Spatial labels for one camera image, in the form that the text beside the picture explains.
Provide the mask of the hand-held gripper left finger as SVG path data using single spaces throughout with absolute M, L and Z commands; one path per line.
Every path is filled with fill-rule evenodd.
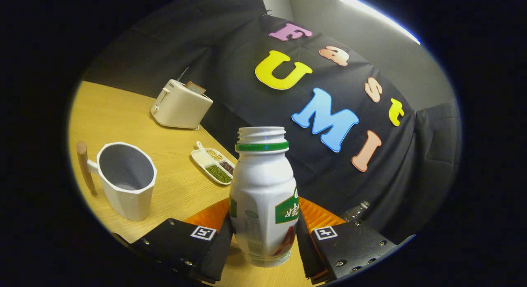
M 225 198 L 184 221 L 168 218 L 130 247 L 190 279 L 214 284 L 222 279 L 230 251 L 229 210 L 229 198 Z

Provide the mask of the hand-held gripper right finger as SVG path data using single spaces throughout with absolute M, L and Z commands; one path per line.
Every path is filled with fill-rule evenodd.
M 346 222 L 302 197 L 296 238 L 305 277 L 313 285 L 359 274 L 399 247 L 366 222 Z

